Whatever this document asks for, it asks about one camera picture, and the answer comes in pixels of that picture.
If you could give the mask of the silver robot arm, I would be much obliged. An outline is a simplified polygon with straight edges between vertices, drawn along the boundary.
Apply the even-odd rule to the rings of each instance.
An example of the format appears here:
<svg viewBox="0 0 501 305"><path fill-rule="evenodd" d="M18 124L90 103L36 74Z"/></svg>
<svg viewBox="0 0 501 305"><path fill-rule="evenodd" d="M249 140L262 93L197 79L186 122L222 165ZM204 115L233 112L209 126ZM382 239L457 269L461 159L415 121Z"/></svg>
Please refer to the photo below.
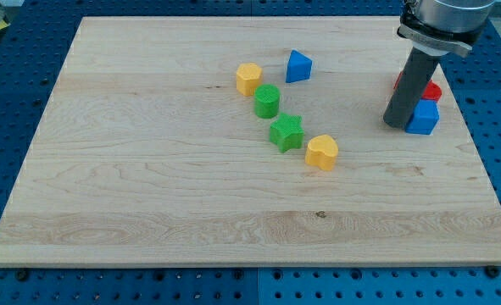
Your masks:
<svg viewBox="0 0 501 305"><path fill-rule="evenodd" d="M494 0L404 0L398 35L417 50L467 57L481 35Z"/></svg>

